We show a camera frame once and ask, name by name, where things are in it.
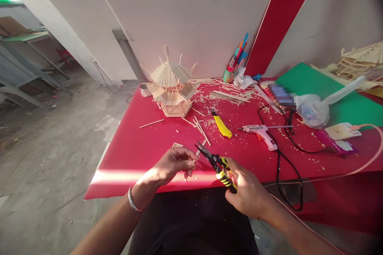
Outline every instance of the person's lap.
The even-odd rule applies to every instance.
[[[162,254],[196,235],[225,254],[258,254],[248,217],[227,202],[225,192],[157,193],[134,230],[129,254]]]

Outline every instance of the yellow utility knife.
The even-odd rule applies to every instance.
[[[219,131],[221,132],[221,134],[223,136],[226,136],[228,138],[231,138],[233,136],[233,134],[231,133],[231,131],[225,126],[225,124],[223,123],[223,121],[221,120],[221,118],[219,117],[219,115],[217,115],[217,113],[215,112],[215,110],[211,110],[211,114],[213,115],[214,117],[214,120],[215,120],[215,123],[217,124],[217,127],[219,129]]]

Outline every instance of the green cutting mat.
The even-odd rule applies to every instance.
[[[344,87],[304,63],[296,65],[276,82],[297,96],[317,94],[321,100]],[[328,126],[342,122],[349,122],[353,125],[383,126],[383,106],[357,92],[351,92],[340,101],[330,105]]]

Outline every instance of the bangle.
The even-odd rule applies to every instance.
[[[128,191],[128,199],[129,199],[129,203],[130,203],[130,206],[132,207],[132,209],[133,209],[135,212],[141,214],[141,213],[144,212],[144,211],[141,210],[141,209],[138,209],[138,208],[134,205],[134,202],[133,202],[133,199],[132,199],[132,187],[133,187],[133,185],[131,185],[131,186],[129,187],[129,191]]]

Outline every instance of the left hand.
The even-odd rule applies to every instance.
[[[179,171],[184,171],[187,179],[193,174],[197,156],[185,147],[170,148],[161,159],[147,172],[143,178],[155,181],[159,185],[167,185]]]

